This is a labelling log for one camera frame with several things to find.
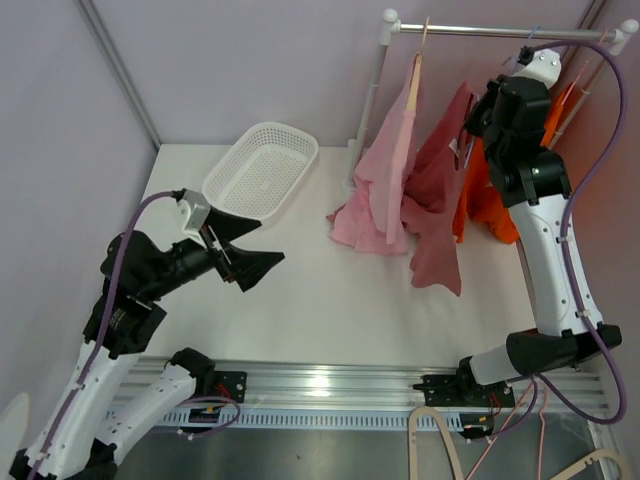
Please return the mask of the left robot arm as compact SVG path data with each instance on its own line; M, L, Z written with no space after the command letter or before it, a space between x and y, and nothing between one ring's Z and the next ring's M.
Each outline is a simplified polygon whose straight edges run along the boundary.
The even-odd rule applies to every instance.
M9 454L9 479L112 479L136 443L173 408L211 402L237 407L214 360L185 347L159 378L114 416L110 406L126 374L141 358L166 313L160 300L214 270L242 291L253 288L284 259L247 251L234 240L261 227L256 219L205 206L187 238L162 251L130 220L101 266L103 293L83 331L77 363L55 413L27 448Z

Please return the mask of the blue wire hanger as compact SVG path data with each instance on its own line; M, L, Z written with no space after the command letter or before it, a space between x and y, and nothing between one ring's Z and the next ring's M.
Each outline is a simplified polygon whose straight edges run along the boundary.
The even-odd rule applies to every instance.
M533 36L537 33L537 31L541 28L540 25L536 25L529 33L527 39L531 40ZM515 55L509 56L503 63L502 66L508 66L509 68L513 68L517 63L517 58Z
M466 170L470 161L476 137L468 133L465 127L465 122L479 100L480 95L478 93L472 93L465 107L464 118L458 136L458 156L456 160L457 170Z

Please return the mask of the dusty rose t shirt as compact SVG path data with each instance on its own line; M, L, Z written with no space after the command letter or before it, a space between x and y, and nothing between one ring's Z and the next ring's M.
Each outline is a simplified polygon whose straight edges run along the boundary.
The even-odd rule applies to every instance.
M466 175L471 137L466 117L476 102L468 83L462 83L439 123L419 148L404 185L401 220L417 236L410 260L415 288L441 285L461 294L453 220Z

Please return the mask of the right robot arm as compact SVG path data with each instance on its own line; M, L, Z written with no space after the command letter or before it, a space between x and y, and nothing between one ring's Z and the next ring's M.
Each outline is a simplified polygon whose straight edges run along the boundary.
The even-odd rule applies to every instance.
M501 75L488 82L464 124L482 140L490 182L519 233L536 324L460 361L455 392L466 404L480 403L509 380L575 366L622 342L619 327L603 321L581 267L566 211L565 163L542 144L550 108L543 82Z

